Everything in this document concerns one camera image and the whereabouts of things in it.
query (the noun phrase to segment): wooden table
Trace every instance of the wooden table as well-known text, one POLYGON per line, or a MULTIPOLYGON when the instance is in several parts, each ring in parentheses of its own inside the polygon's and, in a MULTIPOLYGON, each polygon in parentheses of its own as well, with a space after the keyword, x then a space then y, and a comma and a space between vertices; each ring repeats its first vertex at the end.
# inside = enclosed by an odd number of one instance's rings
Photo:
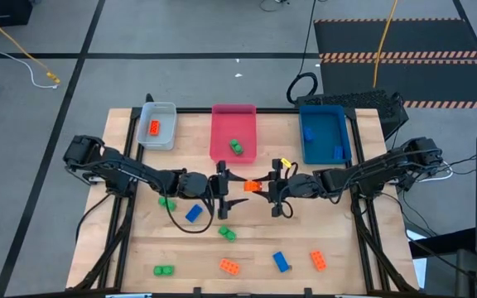
MULTIPOLYGON (((129 115, 130 109, 109 111, 103 135, 106 146, 123 151, 129 115)), ((178 114, 174 149, 145 151, 143 162, 157 169, 185 167, 188 171, 214 174, 214 162, 209 156, 210 118, 208 113, 178 114)), ((386 147, 376 110, 357 110, 357 119, 365 159, 383 154, 386 147)), ((311 173, 328 167, 302 163, 297 114, 258 114, 257 125, 257 160, 250 165, 228 165, 236 175, 248 179, 264 176, 271 170, 271 160, 280 157, 297 161, 299 172, 311 173)), ((353 141, 350 127, 348 131, 353 141)), ((247 197, 250 201, 234 206, 226 220, 215 218, 207 232, 193 235, 176 228, 157 203, 158 195, 140 183, 122 291, 191 293, 193 287, 201 286, 205 293, 302 294, 305 287, 312 288, 315 294, 365 293, 354 219, 349 211, 349 191, 345 191, 337 205, 325 199, 289 199, 294 217, 275 219, 270 215, 272 206, 264 198, 245 194, 241 183, 230 183, 229 187, 228 199, 247 197), (223 224, 236 232, 238 238, 234 243, 219 235, 218 229, 223 224), (318 272, 313 267, 310 257, 313 250, 323 252, 327 262, 325 271, 318 272), (280 273, 277 269, 272 255, 278 251, 292 265, 291 271, 280 273), (221 271, 221 258, 239 263, 240 274, 231 276, 221 271), (155 265, 167 264, 176 267, 174 276, 153 275, 155 265)), ((387 187, 384 192, 396 197, 393 187, 387 187)), ((92 186, 86 209, 102 197, 104 186, 92 186)), ((178 207, 173 214, 184 227, 200 229, 206 225, 209 218, 206 210, 196 224, 185 219, 185 214, 199 201, 174 201, 178 207)), ((67 286, 77 284, 103 252, 112 205, 111 199, 84 221, 67 286)), ((375 200, 375 209, 384 252, 406 280, 418 288, 398 204, 382 196, 375 200)), ((374 286, 380 288, 376 259, 369 252, 374 286)), ((115 255, 111 268, 116 263, 115 255)), ((109 272, 111 286, 115 270, 109 272)))

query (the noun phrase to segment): gray bin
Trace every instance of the gray bin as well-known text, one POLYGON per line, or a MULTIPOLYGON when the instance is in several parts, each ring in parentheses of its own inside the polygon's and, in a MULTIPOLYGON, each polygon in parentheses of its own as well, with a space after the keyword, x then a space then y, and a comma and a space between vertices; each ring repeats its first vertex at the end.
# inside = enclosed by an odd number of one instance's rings
POLYGON ((145 103, 142 106, 137 142, 148 150, 171 150, 174 147, 176 123, 178 122, 176 106, 173 103, 145 103), (148 133, 151 120, 159 121, 159 134, 148 133))

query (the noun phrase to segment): pink bin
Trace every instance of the pink bin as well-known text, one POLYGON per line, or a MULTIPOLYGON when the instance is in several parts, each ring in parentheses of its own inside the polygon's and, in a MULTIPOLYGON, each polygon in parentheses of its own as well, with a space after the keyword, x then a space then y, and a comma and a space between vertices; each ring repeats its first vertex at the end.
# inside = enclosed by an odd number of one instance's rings
POLYGON ((210 156, 214 162, 252 163, 257 157, 257 108, 252 104, 216 104, 211 118, 210 156), (235 155, 236 139, 244 152, 235 155))

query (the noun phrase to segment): orange striped tape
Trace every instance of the orange striped tape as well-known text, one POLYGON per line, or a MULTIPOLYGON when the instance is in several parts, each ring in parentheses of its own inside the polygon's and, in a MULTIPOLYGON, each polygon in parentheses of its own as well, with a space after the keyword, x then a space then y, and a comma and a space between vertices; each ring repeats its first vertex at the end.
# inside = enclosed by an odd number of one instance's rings
MULTIPOLYGON (((374 63, 375 59, 323 59, 321 63, 374 63)), ((477 65, 475 60, 381 59, 382 64, 452 64, 477 65)))
MULTIPOLYGON (((325 53, 321 59, 376 59, 377 52, 325 53)), ((477 58, 477 50, 382 52, 380 59, 466 59, 477 58)))
MULTIPOLYGON (((394 22, 406 22, 406 21, 459 21, 461 20, 458 17, 423 17, 423 18, 395 18, 392 19, 394 22)), ((314 20, 314 23, 320 22, 385 22, 387 19, 320 19, 314 20)))
POLYGON ((477 108, 477 102, 407 100, 404 102, 404 108, 477 108))

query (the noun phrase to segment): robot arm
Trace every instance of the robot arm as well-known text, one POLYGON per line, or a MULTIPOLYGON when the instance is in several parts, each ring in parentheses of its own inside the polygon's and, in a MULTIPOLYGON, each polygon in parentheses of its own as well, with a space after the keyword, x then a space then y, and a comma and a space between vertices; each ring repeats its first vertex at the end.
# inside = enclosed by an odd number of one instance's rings
POLYGON ((119 151, 105 147, 97 137, 75 136, 63 158, 66 168, 75 172, 97 175, 106 182, 106 192, 119 197, 133 195, 133 181, 147 183, 158 194, 182 199, 218 199, 218 218, 226 219, 233 205, 247 199, 226 201, 229 181, 245 181, 226 169, 225 162, 216 166, 216 175, 208 178, 197 172, 156 170, 141 162, 123 156, 119 151))
POLYGON ((259 191, 256 194, 266 198, 268 203, 274 203, 272 217, 286 216, 282 211, 282 203, 287 197, 321 197, 337 204, 344 190, 357 185, 361 195, 373 198, 382 192, 390 180, 397 179, 397 186, 409 190, 419 175, 433 175, 443 162, 441 154, 442 150, 437 148, 433 140, 420 137, 357 166, 318 170, 313 171, 312 175, 296 174, 288 179, 281 178, 282 163, 276 159, 272 161, 274 171, 258 179, 269 181, 268 192, 259 191))

